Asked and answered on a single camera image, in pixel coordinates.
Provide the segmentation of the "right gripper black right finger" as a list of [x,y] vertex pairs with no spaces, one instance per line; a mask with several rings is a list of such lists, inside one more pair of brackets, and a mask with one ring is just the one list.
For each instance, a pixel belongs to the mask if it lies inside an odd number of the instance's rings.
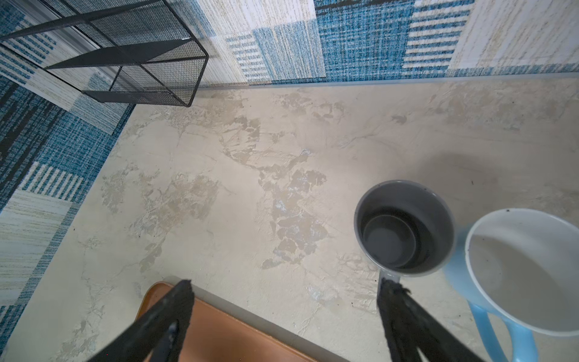
[[481,361],[424,310],[402,284],[378,282],[377,307],[392,361]]

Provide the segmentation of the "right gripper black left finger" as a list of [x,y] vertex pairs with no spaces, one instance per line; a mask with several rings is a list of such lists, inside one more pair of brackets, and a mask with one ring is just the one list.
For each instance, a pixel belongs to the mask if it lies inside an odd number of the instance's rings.
[[194,304],[190,280],[181,280],[90,360],[178,361]]

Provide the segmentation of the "grey mug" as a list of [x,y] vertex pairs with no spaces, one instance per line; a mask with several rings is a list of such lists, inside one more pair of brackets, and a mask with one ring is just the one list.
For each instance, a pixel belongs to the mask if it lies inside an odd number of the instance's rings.
[[456,248],[455,218],[428,187],[396,179],[377,184],[359,200],[354,233],[378,267],[378,283],[430,275],[446,265]]

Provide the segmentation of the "light blue mug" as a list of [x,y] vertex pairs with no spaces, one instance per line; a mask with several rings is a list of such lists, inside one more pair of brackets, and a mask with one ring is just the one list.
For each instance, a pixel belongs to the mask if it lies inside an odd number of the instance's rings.
[[578,228],[542,211],[509,208],[457,236],[443,269],[468,302],[487,354],[507,361],[490,315],[505,323],[512,361],[537,361],[534,333],[578,335]]

